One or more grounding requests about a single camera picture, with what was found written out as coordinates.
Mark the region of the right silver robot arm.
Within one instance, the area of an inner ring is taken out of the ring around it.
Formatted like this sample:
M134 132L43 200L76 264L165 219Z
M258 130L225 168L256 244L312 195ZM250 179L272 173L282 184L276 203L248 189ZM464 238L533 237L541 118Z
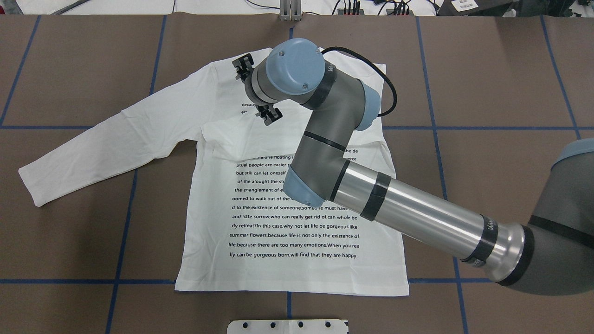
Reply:
M593 139L563 148L527 225L499 224L344 158L354 131L382 116L378 92L324 58L307 39L277 45L260 63L233 61L236 78L266 125L291 100L312 110L284 180L291 199L320 207L331 201L482 268L503 287L535 295L593 290Z

